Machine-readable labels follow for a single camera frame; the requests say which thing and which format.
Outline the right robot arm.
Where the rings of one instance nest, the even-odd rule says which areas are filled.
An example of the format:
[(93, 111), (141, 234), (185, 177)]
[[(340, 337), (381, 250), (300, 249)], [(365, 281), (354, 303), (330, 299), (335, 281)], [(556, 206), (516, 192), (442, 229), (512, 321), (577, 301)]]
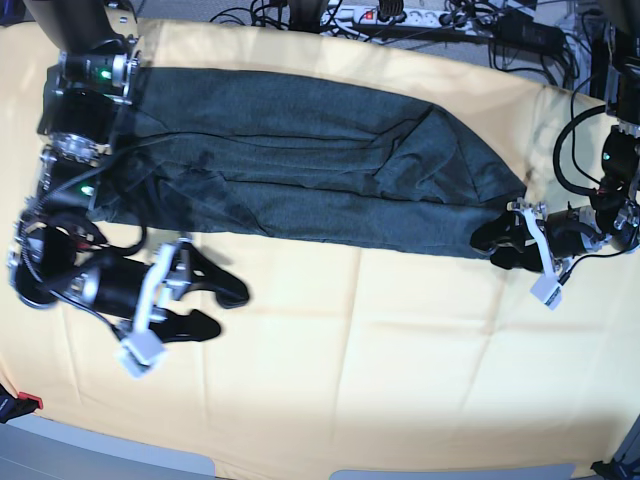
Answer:
[(38, 128), (46, 142), (36, 190), (9, 253), (9, 282), (31, 308), (61, 302), (103, 322), (118, 340), (118, 361), (139, 378), (163, 361), (168, 344), (221, 334), (207, 314), (177, 314), (170, 301), (209, 291), (232, 309), (247, 304), (248, 288), (205, 257), (188, 234), (162, 244), (148, 264), (136, 259), (138, 245), (112, 245), (91, 221), (107, 172), (125, 156), (116, 133), (132, 102), (139, 39), (117, 32), (101, 1), (30, 1), (26, 7), (60, 55)]

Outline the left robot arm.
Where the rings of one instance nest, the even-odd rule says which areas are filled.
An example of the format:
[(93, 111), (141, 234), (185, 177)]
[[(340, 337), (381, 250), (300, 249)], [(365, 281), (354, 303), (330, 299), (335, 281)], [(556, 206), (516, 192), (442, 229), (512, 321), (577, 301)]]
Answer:
[[(602, 257), (605, 246), (614, 256), (639, 248), (639, 4), (603, 1), (600, 7), (611, 26), (604, 102), (572, 115), (552, 152), (559, 184), (588, 204), (550, 213), (543, 203), (519, 198), (471, 237), (472, 248), (492, 264), (536, 273), (531, 293), (549, 309), (560, 304), (562, 288), (581, 261)], [(602, 147), (603, 176), (595, 188), (578, 186), (562, 172), (561, 151), (581, 123), (600, 114), (617, 121)]]

